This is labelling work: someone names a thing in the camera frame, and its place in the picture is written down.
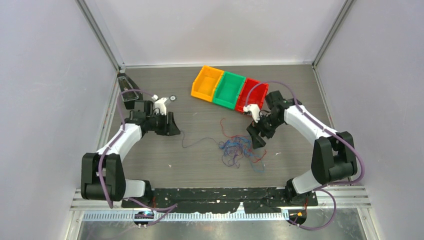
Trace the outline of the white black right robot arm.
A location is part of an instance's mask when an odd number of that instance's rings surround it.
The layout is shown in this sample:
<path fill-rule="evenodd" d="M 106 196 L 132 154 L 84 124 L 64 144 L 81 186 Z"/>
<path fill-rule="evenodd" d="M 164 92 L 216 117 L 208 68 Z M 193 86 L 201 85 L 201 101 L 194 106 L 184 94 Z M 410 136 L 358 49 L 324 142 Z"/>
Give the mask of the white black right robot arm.
<path fill-rule="evenodd" d="M 357 174 L 358 162 L 350 133 L 326 126 L 297 99 L 285 99 L 278 90 L 266 95 L 265 102 L 269 108 L 266 113 L 254 103 L 243 107 L 244 113 L 253 119 L 246 130 L 254 149 L 264 147 L 264 138 L 272 138 L 282 124 L 294 127 L 313 146 L 310 169 L 286 182 L 283 197 L 288 203 L 299 205 L 312 191 Z"/>

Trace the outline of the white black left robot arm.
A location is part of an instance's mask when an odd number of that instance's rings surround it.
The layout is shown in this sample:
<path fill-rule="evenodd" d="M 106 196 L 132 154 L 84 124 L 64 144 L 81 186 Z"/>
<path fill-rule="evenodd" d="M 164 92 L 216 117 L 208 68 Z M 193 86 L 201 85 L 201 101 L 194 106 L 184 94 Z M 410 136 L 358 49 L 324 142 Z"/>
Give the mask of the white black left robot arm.
<path fill-rule="evenodd" d="M 126 178 L 123 160 L 148 132 L 159 136 L 181 133 L 173 112 L 167 111 L 169 103 L 166 97 L 156 101 L 137 100 L 113 138 L 96 152 L 82 157 L 80 194 L 83 199 L 119 202 L 134 198 L 141 207 L 153 202 L 149 181 Z"/>

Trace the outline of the red plastic bin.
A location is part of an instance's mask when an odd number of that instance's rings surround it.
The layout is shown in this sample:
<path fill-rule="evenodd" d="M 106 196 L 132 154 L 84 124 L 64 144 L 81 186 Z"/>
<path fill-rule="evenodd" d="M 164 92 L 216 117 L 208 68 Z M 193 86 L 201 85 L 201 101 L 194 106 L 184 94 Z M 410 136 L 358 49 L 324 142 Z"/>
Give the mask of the red plastic bin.
<path fill-rule="evenodd" d="M 246 99 L 249 95 L 247 103 L 257 104 L 261 110 L 264 104 L 265 96 L 269 90 L 268 83 L 261 83 L 260 81 L 247 77 L 241 92 L 237 98 L 234 110 L 239 113 L 243 113 L 243 107 L 245 106 Z"/>

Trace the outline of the green plastic bin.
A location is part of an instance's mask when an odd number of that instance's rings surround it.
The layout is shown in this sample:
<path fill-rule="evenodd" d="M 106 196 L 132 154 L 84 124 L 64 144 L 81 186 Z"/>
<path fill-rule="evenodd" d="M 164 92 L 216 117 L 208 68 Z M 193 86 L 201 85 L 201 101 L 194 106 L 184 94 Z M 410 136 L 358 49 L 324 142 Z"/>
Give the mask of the green plastic bin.
<path fill-rule="evenodd" d="M 245 81 L 245 76 L 225 71 L 216 87 L 212 102 L 234 110 Z"/>

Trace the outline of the yellow plastic bin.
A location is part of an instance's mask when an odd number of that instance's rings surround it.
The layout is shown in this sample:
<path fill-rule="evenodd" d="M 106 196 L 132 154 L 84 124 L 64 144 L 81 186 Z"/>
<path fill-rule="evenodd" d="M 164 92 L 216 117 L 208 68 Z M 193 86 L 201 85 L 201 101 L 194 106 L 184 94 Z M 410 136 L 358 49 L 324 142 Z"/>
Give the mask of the yellow plastic bin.
<path fill-rule="evenodd" d="M 192 83 L 191 96 L 211 103 L 223 75 L 223 70 L 204 65 Z"/>

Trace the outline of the black wedge stand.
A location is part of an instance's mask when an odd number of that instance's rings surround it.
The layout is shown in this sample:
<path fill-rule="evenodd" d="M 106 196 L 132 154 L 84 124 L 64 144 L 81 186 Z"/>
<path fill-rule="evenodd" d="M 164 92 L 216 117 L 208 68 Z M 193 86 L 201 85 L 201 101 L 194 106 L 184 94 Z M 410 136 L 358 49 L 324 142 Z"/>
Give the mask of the black wedge stand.
<path fill-rule="evenodd" d="M 119 73 L 116 80 L 121 92 L 122 101 L 127 110 L 134 110 L 135 103 L 143 100 L 143 94 L 139 91 L 139 86 L 126 74 Z"/>

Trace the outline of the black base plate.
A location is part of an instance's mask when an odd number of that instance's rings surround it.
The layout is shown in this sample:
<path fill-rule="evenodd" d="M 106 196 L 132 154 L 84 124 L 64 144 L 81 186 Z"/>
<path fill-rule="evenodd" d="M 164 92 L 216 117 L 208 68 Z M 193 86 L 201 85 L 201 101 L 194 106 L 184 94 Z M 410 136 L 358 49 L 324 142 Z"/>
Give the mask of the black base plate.
<path fill-rule="evenodd" d="M 167 208 L 177 205 L 175 213 L 234 213 L 243 206 L 247 214 L 277 213 L 281 207 L 303 208 L 318 205 L 315 194 L 288 199 L 277 187 L 227 188 L 156 188 L 137 201 L 149 207 Z"/>

